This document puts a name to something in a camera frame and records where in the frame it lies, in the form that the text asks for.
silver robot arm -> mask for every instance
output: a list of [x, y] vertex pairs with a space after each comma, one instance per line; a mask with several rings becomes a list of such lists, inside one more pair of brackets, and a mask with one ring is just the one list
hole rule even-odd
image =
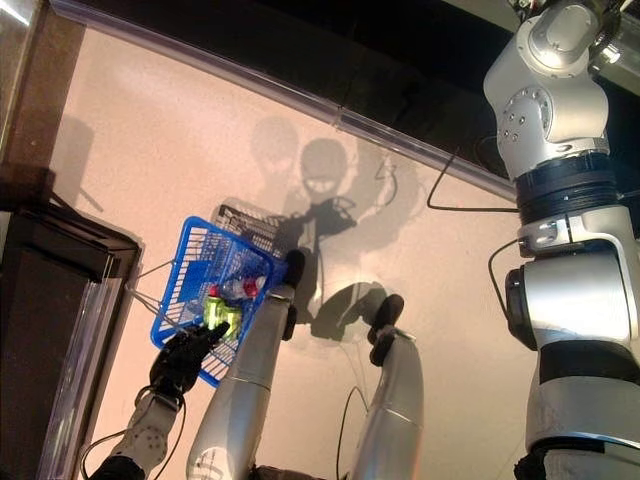
[[521, 254], [534, 259], [506, 280], [509, 330], [539, 353], [518, 479], [640, 478], [640, 261], [610, 169], [607, 99], [587, 71], [616, 8], [555, 2], [485, 79]]

wire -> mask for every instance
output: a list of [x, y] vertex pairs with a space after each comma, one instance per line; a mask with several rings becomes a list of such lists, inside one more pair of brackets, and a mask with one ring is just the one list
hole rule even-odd
[[444, 177], [444, 174], [447, 172], [447, 170], [455, 160], [456, 155], [458, 154], [458, 150], [460, 150], [460, 147], [457, 147], [455, 151], [451, 154], [451, 156], [449, 157], [449, 160], [447, 160], [447, 163], [445, 163], [444, 168], [440, 171], [440, 174], [436, 179], [436, 183], [434, 183], [433, 187], [431, 187], [431, 191], [429, 192], [429, 197], [427, 198], [427, 207], [431, 208], [432, 210], [445, 210], [448, 212], [518, 213], [517, 208], [450, 207], [446, 205], [434, 205], [433, 203], [431, 203], [431, 201], [433, 200], [433, 194], [438, 188], [438, 185], [440, 185], [440, 182], [442, 181], [442, 177]]
[[91, 450], [93, 450], [98, 445], [101, 445], [104, 442], [108, 442], [109, 440], [112, 440], [114, 438], [120, 437], [121, 435], [124, 435], [125, 433], [127, 433], [127, 429], [126, 428], [124, 430], [120, 430], [119, 432], [112, 433], [111, 435], [107, 435], [106, 437], [102, 437], [102, 438], [96, 440], [95, 442], [93, 442], [91, 445], [89, 445], [86, 448], [86, 450], [84, 451], [84, 453], [82, 454], [82, 457], [80, 459], [80, 473], [82, 474], [82, 478], [84, 480], [89, 480], [89, 474], [87, 473], [87, 456], [89, 455], [89, 452], [91, 452]]
[[162, 468], [160, 469], [158, 474], [155, 477], [153, 477], [153, 480], [158, 480], [162, 472], [164, 472], [164, 469], [167, 468], [167, 465], [169, 464], [171, 457], [173, 457], [173, 454], [175, 453], [176, 448], [178, 447], [178, 443], [180, 443], [180, 438], [182, 438], [184, 423], [185, 423], [185, 420], [187, 419], [187, 402], [184, 399], [184, 397], [182, 397], [180, 401], [182, 402], [182, 422], [180, 422], [180, 430], [178, 431], [178, 437], [176, 438], [176, 443], [173, 444], [173, 448], [171, 449], [171, 452], [169, 452], [169, 456], [165, 460], [164, 465], [162, 465]]
[[622, 193], [618, 196], [619, 200], [623, 200], [625, 198], [632, 198], [632, 197], [637, 197], [638, 195], [640, 195], [640, 189], [638, 190], [632, 190], [630, 192], [627, 193]]
[[[142, 389], [138, 393], [138, 397], [140, 396], [141, 392], [147, 391], [149, 388], [150, 387], [145, 387], [144, 389]], [[178, 437], [176, 438], [176, 442], [173, 444], [173, 448], [171, 449], [171, 452], [169, 452], [169, 456], [165, 460], [164, 464], [162, 465], [162, 468], [157, 473], [157, 475], [155, 477], [153, 477], [153, 480], [158, 480], [158, 478], [160, 477], [162, 472], [164, 472], [164, 469], [169, 464], [169, 461], [173, 457], [173, 454], [175, 453], [176, 448], [178, 447], [178, 443], [180, 443], [180, 438], [182, 438], [182, 432], [184, 431], [184, 424], [185, 424], [185, 421], [187, 419], [187, 402], [184, 399], [184, 397], [181, 397], [179, 399], [179, 401], [180, 401], [180, 404], [182, 405], [182, 409], [183, 410], [182, 410], [182, 421], [180, 422], [180, 430], [178, 431]], [[102, 437], [102, 438], [96, 440], [95, 442], [93, 442], [91, 445], [89, 445], [86, 448], [86, 450], [83, 452], [81, 460], [80, 460], [80, 473], [82, 474], [83, 480], [89, 480], [89, 474], [87, 473], [87, 457], [89, 456], [89, 452], [91, 452], [91, 450], [93, 450], [98, 445], [101, 445], [101, 444], [103, 444], [105, 442], [108, 442], [109, 440], [112, 440], [114, 438], [117, 438], [119, 436], [124, 435], [125, 433], [127, 433], [127, 430], [128, 429], [125, 428], [124, 430], [120, 430], [119, 432], [112, 433], [111, 435], [107, 435], [106, 437]]]
[[506, 250], [517, 241], [518, 239], [516, 238], [515, 240], [511, 240], [510, 242], [505, 243], [503, 246], [498, 248], [495, 252], [491, 254], [491, 256], [489, 257], [489, 262], [487, 263], [487, 266], [489, 267], [489, 276], [491, 277], [491, 284], [493, 285], [493, 290], [496, 292], [496, 296], [498, 297], [498, 301], [500, 302], [500, 308], [502, 309], [504, 318], [506, 318], [507, 321], [509, 321], [509, 315], [507, 314], [507, 307], [505, 307], [504, 300], [502, 299], [502, 295], [500, 294], [500, 288], [498, 287], [498, 282], [496, 282], [496, 276], [493, 274], [493, 261], [495, 260], [495, 258], [498, 256], [500, 252], [502, 252], [503, 250]]
[[360, 387], [354, 386], [349, 392], [349, 395], [347, 396], [347, 401], [345, 402], [344, 410], [342, 411], [342, 422], [340, 423], [340, 435], [338, 436], [338, 449], [336, 452], [336, 480], [340, 480], [340, 448], [342, 447], [342, 434], [344, 433], [344, 422], [347, 418], [349, 402], [351, 401], [351, 397], [355, 392], [358, 392], [358, 394], [360, 395], [360, 399], [362, 400], [362, 404], [364, 405], [365, 411], [369, 412], [369, 407], [367, 407], [367, 401], [364, 399], [362, 390], [360, 390]]

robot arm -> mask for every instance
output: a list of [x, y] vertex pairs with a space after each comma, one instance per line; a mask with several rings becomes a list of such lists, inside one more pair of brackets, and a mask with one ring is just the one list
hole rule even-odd
[[506, 281], [509, 330], [539, 352], [519, 479], [640, 475], [640, 262], [610, 169], [607, 99], [587, 71], [616, 8], [554, 2], [485, 79], [521, 254], [534, 259]]
[[183, 395], [191, 390], [202, 360], [228, 328], [226, 322], [213, 330], [186, 327], [167, 342], [151, 368], [149, 386], [138, 393], [122, 440], [90, 480], [144, 480], [162, 463]]

reflective surface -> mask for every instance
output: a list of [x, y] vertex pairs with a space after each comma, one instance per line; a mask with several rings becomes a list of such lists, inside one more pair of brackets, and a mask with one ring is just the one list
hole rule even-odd
[[0, 0], [0, 147], [42, 0]]

floor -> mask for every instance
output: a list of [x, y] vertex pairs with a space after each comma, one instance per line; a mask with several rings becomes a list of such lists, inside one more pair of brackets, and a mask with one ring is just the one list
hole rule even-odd
[[[420, 478], [513, 478], [536, 358], [509, 335], [486, 263], [513, 238], [515, 215], [428, 210], [435, 170], [92, 30], [52, 169], [67, 202], [139, 239], [143, 270], [173, 257], [186, 217], [211, 218], [229, 198], [292, 218], [315, 212], [299, 237], [316, 259], [306, 323], [280, 350], [258, 463], [334, 478], [345, 397], [357, 384], [371, 399], [379, 370], [368, 363], [366, 325], [342, 307], [333, 318], [331, 307], [384, 288], [405, 298], [399, 325], [417, 337], [423, 363]], [[437, 197], [448, 205], [507, 206], [449, 177]], [[312, 208], [330, 199], [348, 215]], [[498, 278], [519, 264], [517, 251], [508, 250], [496, 262]], [[166, 270], [149, 275], [138, 289], [160, 298], [167, 276]], [[94, 438], [126, 425], [136, 392], [148, 381], [157, 354], [152, 321], [133, 304], [104, 401], [96, 406]], [[183, 478], [212, 394], [200, 381], [188, 394], [185, 431], [163, 478]], [[362, 408], [352, 404], [341, 472], [349, 468], [363, 420]], [[89, 471], [109, 450], [96, 448]]]

